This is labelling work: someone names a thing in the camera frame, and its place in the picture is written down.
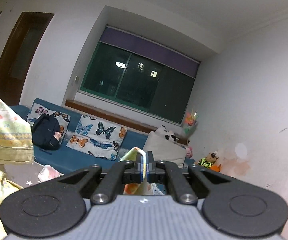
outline window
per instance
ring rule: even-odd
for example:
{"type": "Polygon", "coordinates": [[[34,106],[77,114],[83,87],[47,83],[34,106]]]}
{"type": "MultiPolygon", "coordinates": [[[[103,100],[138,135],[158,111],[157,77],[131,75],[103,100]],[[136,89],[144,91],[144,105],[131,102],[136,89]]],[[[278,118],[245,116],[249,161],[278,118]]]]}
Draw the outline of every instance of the window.
{"type": "Polygon", "coordinates": [[[81,90],[181,123],[193,84],[177,70],[99,42],[81,90]]]}

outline butterfly print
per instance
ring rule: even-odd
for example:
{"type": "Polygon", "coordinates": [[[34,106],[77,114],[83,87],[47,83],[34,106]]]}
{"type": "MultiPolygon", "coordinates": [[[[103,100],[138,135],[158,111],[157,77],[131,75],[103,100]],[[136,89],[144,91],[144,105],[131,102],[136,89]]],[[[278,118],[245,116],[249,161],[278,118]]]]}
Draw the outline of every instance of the butterfly print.
{"type": "Polygon", "coordinates": [[[113,141],[113,143],[114,143],[114,151],[118,152],[120,145],[116,141],[113,141]]]}
{"type": "Polygon", "coordinates": [[[82,135],[87,135],[90,129],[92,128],[92,126],[93,126],[92,124],[89,124],[83,127],[82,122],[79,121],[76,132],[82,135]]]}
{"type": "Polygon", "coordinates": [[[93,117],[93,116],[90,116],[90,115],[84,115],[84,114],[83,114],[83,117],[84,117],[84,118],[89,117],[91,120],[96,120],[96,119],[97,119],[97,118],[95,118],[95,117],[93,117]]]}
{"type": "Polygon", "coordinates": [[[84,138],[81,138],[81,137],[77,137],[76,135],[73,135],[69,142],[70,143],[76,143],[81,148],[83,148],[83,147],[85,147],[85,143],[88,142],[88,139],[84,139],[84,138]]]}
{"type": "Polygon", "coordinates": [[[90,138],[90,141],[92,142],[93,146],[104,149],[104,150],[107,150],[107,148],[112,147],[111,143],[101,143],[92,138],[90,138]]]}
{"type": "Polygon", "coordinates": [[[64,126],[63,125],[60,125],[60,133],[61,133],[61,135],[63,135],[63,133],[64,133],[64,126]]]}
{"type": "Polygon", "coordinates": [[[110,161],[114,161],[114,160],[116,160],[116,155],[114,155],[114,154],[111,154],[111,158],[110,158],[110,161]]]}
{"type": "Polygon", "coordinates": [[[69,122],[69,115],[61,112],[55,112],[52,114],[54,117],[62,116],[62,118],[65,120],[65,122],[69,122]]]}
{"type": "Polygon", "coordinates": [[[34,117],[34,118],[29,118],[28,119],[30,122],[35,122],[36,121],[36,118],[34,117]]]}
{"type": "Polygon", "coordinates": [[[39,107],[35,112],[38,114],[47,114],[48,110],[44,109],[43,107],[39,107]]]}
{"type": "Polygon", "coordinates": [[[109,139],[111,137],[111,133],[115,130],[115,126],[112,126],[110,128],[104,129],[104,125],[101,121],[99,121],[98,124],[98,129],[96,130],[96,135],[100,135],[100,134],[105,134],[106,139],[109,139]]]}
{"type": "Polygon", "coordinates": [[[121,127],[121,132],[119,133],[118,136],[120,138],[123,138],[125,136],[126,132],[127,132],[126,129],[124,127],[121,127]]]}
{"type": "Polygon", "coordinates": [[[92,155],[92,156],[94,156],[94,157],[97,157],[97,158],[107,159],[107,158],[104,157],[104,156],[100,157],[100,154],[98,154],[97,156],[95,156],[95,155],[94,155],[92,152],[90,152],[90,151],[88,151],[88,154],[89,154],[89,155],[92,155]]]}

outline sofa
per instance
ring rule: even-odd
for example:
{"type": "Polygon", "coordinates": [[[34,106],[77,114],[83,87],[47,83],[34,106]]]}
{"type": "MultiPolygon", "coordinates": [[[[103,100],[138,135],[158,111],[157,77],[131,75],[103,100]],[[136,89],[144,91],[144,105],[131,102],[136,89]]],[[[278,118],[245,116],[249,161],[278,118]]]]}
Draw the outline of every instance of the sofa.
{"type": "MultiPolygon", "coordinates": [[[[109,169],[115,162],[119,160],[116,158],[115,161],[105,160],[101,158],[96,158],[94,156],[73,150],[69,147],[66,147],[66,144],[69,140],[69,134],[75,132],[77,124],[80,120],[82,114],[71,111],[67,108],[52,104],[50,102],[44,101],[42,99],[36,98],[34,103],[40,104],[47,109],[64,112],[71,116],[70,122],[68,124],[67,136],[64,137],[60,148],[57,150],[44,150],[39,148],[38,146],[34,146],[34,160],[35,162],[42,165],[51,165],[56,170],[63,174],[68,174],[72,171],[88,167],[93,164],[98,164],[102,166],[103,169],[109,169]]],[[[21,118],[26,120],[26,117],[29,112],[29,108],[26,106],[11,106],[11,109],[16,112],[21,118]]],[[[144,148],[145,142],[147,140],[148,135],[137,133],[131,130],[128,130],[123,143],[121,144],[121,149],[129,150],[133,147],[139,147],[141,149],[144,148]]],[[[185,164],[190,164],[194,160],[193,159],[185,159],[185,164]]]]}

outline doorway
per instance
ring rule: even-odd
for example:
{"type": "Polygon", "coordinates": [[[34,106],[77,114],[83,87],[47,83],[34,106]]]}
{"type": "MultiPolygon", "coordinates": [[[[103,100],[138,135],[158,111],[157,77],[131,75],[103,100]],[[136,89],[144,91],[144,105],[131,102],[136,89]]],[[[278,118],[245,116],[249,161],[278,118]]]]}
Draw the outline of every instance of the doorway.
{"type": "Polygon", "coordinates": [[[19,104],[34,53],[53,16],[22,12],[17,20],[0,59],[0,98],[7,105],[19,104]]]}

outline metal screw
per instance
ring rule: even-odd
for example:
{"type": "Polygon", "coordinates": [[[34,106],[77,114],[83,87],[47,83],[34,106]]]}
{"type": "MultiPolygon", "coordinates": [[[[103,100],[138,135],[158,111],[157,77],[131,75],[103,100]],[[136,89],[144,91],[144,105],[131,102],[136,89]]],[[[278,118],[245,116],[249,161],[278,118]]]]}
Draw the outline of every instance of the metal screw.
{"type": "Polygon", "coordinates": [[[92,199],[93,199],[94,201],[96,201],[96,202],[102,203],[102,202],[105,202],[105,201],[108,200],[108,196],[105,195],[105,194],[102,194],[102,193],[98,193],[98,194],[95,194],[95,195],[92,197],[92,199]]]}
{"type": "Polygon", "coordinates": [[[191,203],[196,200],[196,197],[194,197],[192,194],[183,194],[180,196],[180,199],[185,203],[191,203]]]}

